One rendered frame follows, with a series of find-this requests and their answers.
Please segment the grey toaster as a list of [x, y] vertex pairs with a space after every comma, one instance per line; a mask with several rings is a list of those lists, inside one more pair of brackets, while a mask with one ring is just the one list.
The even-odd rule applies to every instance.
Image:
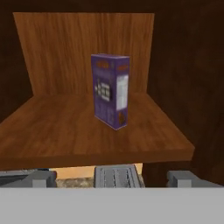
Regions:
[[141, 188], [144, 182], [134, 164], [100, 165], [94, 168], [94, 188]]

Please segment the brown wooden cabinet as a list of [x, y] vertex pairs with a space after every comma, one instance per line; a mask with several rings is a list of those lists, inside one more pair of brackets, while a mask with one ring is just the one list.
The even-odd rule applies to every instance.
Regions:
[[[126, 127], [91, 57], [130, 57]], [[0, 171], [139, 163], [224, 185], [224, 0], [0, 0]]]

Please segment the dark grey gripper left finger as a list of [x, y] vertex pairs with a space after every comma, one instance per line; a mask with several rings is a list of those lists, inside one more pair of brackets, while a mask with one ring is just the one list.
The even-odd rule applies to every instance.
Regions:
[[22, 180], [17, 180], [6, 185], [4, 188], [49, 188], [56, 187], [56, 171], [35, 171]]

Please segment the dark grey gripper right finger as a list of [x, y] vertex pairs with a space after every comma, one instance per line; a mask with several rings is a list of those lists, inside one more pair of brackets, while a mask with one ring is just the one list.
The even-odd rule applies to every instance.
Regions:
[[177, 188], [221, 187], [221, 185], [198, 178], [190, 171], [168, 171], [166, 185]]

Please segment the purple cereal box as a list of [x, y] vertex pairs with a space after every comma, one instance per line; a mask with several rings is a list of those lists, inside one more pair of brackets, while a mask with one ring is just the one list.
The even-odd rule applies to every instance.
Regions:
[[130, 57], [91, 55], [94, 115], [114, 130], [127, 125]]

